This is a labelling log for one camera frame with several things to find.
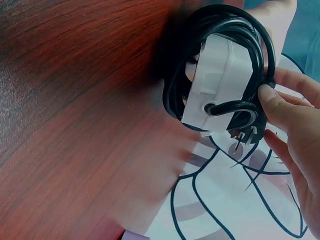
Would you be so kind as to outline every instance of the fingernail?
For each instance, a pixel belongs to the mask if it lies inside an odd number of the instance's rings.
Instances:
[[[258,97],[262,102],[267,103],[276,96],[276,91],[269,85],[263,84],[258,89]]]

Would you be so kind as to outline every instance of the coiled cable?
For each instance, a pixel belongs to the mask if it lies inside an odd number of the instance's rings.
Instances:
[[[229,101],[219,105],[208,104],[205,110],[212,116],[235,113],[227,127],[227,131],[242,129],[251,125],[261,112],[257,91],[260,85],[269,84],[274,87],[276,69],[275,50],[272,40],[261,25],[249,13],[242,9],[213,4],[195,11],[177,30],[169,48],[170,57],[164,75],[163,105],[166,111],[181,121],[192,82],[187,78],[185,70],[187,62],[194,62],[194,56],[201,51],[202,43],[211,34],[218,34],[248,49],[252,62],[252,75],[243,93],[242,99]],[[268,67],[264,75],[263,40],[268,57]],[[190,129],[203,131],[185,124]]]

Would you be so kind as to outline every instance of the black line drawing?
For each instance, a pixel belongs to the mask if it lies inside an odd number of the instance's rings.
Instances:
[[[244,158],[242,160],[236,160],[235,158],[233,158],[232,156],[230,156],[229,154],[226,153],[226,151],[222,150],[218,144],[215,143],[214,139],[210,136],[210,140],[212,142],[212,146],[215,147],[215,151],[214,153],[212,154],[212,156],[195,172],[193,173],[190,173],[190,174],[186,174],[186,175],[182,175],[178,178],[175,186],[173,187],[172,191],[171,191],[171,195],[170,195],[170,208],[171,208],[171,215],[172,215],[172,219],[173,219],[173,223],[174,223],[174,226],[176,228],[176,231],[177,233],[179,234],[179,236],[181,237],[182,240],[187,240],[186,237],[184,236],[184,233],[182,232],[182,230],[180,229],[179,227],[179,223],[177,221],[177,216],[176,216],[176,212],[175,212],[175,205],[174,205],[174,198],[175,198],[175,193],[176,193],[176,189],[177,189],[177,185],[179,184],[179,182],[181,180],[185,180],[185,179],[188,179],[188,178],[191,178],[192,179],[192,189],[196,195],[196,197],[198,198],[199,202],[201,203],[201,205],[203,206],[203,208],[206,210],[206,212],[211,216],[211,218],[221,227],[221,229],[227,234],[227,236],[231,239],[231,240],[236,240],[235,237],[233,236],[232,232],[230,232],[228,230],[228,226],[226,226],[223,222],[221,222],[214,214],[214,212],[212,212],[205,204],[205,202],[202,200],[201,196],[199,195],[198,193],[198,190],[197,190],[197,187],[196,187],[196,179],[197,179],[197,176],[206,168],[206,166],[213,160],[215,160],[215,157],[217,156],[217,154],[219,152],[222,152],[224,155],[228,156],[231,160],[235,161],[235,165],[234,166],[238,166],[238,165],[241,165],[243,171],[247,174],[247,176],[249,177],[250,179],[250,184],[249,186],[247,187],[247,189],[252,186],[255,188],[256,192],[258,193],[259,197],[260,197],[260,200],[263,202],[263,205],[264,207],[266,208],[266,210],[269,212],[269,214],[271,215],[271,217],[273,218],[273,220],[282,228],[282,230],[287,233],[288,235],[292,236],[293,238],[296,238],[296,239],[301,239],[306,231],[308,230],[308,227],[307,226],[303,226],[304,225],[304,222],[303,222],[303,217],[302,217],[302,214],[301,214],[301,210],[300,210],[300,207],[294,197],[294,194],[292,192],[292,189],[290,188],[290,186],[287,184],[287,187],[288,187],[288,190],[291,194],[291,197],[294,201],[294,204],[295,206],[297,207],[298,209],[298,212],[299,212],[299,217],[300,217],[300,230],[299,230],[299,234],[295,234],[293,232],[291,232],[289,229],[287,229],[282,223],[281,221],[277,218],[277,216],[275,215],[275,213],[272,211],[271,207],[269,206],[268,204],[268,201],[265,199],[263,193],[261,192],[259,186],[257,185],[256,183],[256,180],[257,178],[260,176],[260,175],[269,175],[269,176],[287,176],[289,175],[290,173],[289,172],[277,172],[277,171],[266,171],[265,170],[265,167],[266,165],[268,164],[271,156],[272,156],[272,150],[270,149],[269,152],[268,152],[268,155],[266,156],[266,159],[264,161],[264,163],[262,164],[261,168],[260,169],[255,169],[255,168],[252,168],[248,165],[245,165],[244,162],[246,160],[248,160],[248,158],[255,152],[255,150],[257,149],[258,147],[258,144],[254,145],[252,147],[252,149],[244,156]],[[256,174],[255,177],[252,177],[249,173],[249,171],[252,171]]]

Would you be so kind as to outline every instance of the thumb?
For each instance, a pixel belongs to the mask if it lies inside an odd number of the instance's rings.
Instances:
[[[272,87],[261,85],[258,97],[266,117],[273,125],[287,132],[290,126],[295,124],[296,106],[286,102]]]

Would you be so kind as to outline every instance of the wooden table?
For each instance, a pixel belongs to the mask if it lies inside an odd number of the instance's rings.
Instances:
[[[0,2],[0,239],[148,228],[198,139],[164,111],[153,49],[199,2]]]

